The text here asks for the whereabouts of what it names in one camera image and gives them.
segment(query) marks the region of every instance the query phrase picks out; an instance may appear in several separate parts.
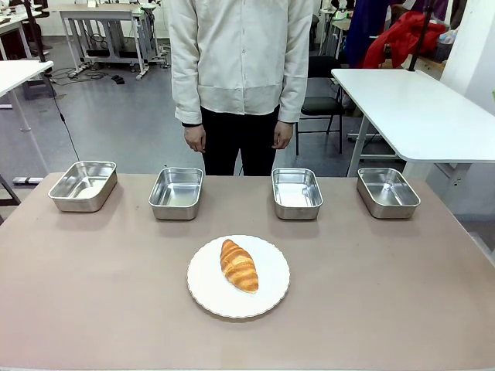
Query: black pants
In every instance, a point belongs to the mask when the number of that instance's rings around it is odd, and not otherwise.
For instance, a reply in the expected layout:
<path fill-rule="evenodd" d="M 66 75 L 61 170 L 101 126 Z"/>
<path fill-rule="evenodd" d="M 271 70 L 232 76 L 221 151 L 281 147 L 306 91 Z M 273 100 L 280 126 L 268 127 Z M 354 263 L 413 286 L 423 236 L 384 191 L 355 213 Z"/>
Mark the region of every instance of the black pants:
<path fill-rule="evenodd" d="M 233 175 L 241 150 L 246 176 L 269 176 L 275 152 L 272 148 L 278 107 L 264 116 L 218 114 L 201 108 L 207 144 L 203 154 L 207 175 Z"/>

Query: plate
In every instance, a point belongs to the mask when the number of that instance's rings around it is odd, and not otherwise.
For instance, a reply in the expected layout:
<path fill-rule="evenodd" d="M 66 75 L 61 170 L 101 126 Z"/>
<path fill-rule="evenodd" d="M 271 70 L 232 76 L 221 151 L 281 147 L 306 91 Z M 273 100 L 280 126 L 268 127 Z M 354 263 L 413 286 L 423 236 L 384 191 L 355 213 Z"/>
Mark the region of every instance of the plate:
<path fill-rule="evenodd" d="M 233 286 L 220 266 L 220 252 L 225 240 L 233 240 L 253 258 L 259 289 L 249 294 Z M 193 298 L 216 315 L 247 318 L 261 315 L 275 307 L 285 296 L 290 281 L 287 261 L 271 243 L 253 236 L 226 236 L 201 247 L 187 269 L 187 286 Z"/>

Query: person's right hand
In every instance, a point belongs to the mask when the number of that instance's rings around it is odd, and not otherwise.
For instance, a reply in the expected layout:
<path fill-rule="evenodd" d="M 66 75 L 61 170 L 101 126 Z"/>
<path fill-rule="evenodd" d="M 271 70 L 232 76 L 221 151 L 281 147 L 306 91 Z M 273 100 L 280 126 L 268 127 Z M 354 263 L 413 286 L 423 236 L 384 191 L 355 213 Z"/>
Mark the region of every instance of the person's right hand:
<path fill-rule="evenodd" d="M 205 152 L 204 148 L 207 143 L 207 133 L 204 131 L 203 125 L 185 128 L 184 138 L 192 150 L 201 153 Z"/>

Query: stainless steel container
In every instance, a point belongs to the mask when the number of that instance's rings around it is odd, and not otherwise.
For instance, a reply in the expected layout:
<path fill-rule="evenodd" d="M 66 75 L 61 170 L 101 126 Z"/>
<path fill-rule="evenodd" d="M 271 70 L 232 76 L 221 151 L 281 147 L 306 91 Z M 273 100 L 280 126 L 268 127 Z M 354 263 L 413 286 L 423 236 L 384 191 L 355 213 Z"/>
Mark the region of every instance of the stainless steel container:
<path fill-rule="evenodd" d="M 421 203 L 402 174 L 392 168 L 360 168 L 357 191 L 372 216 L 407 219 Z"/>
<path fill-rule="evenodd" d="M 52 187 L 48 196 L 61 211 L 98 211 L 117 184 L 116 168 L 114 162 L 76 162 Z"/>
<path fill-rule="evenodd" d="M 280 219 L 316 219 L 323 197 L 314 172 L 307 168 L 276 168 L 271 182 L 275 212 Z"/>
<path fill-rule="evenodd" d="M 155 218 L 194 219 L 200 207 L 202 184 L 203 171 L 198 168 L 164 168 L 149 196 Z"/>

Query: person's left hand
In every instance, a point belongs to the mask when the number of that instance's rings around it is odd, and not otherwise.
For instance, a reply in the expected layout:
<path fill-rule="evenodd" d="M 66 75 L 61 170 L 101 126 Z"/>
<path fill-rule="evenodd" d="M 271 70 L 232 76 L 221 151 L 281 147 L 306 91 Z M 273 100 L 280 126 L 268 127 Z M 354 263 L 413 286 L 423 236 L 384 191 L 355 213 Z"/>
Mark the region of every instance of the person's left hand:
<path fill-rule="evenodd" d="M 294 125 L 287 124 L 286 122 L 279 121 L 275 126 L 275 133 L 273 136 L 274 149 L 285 149 L 292 139 L 294 133 Z"/>

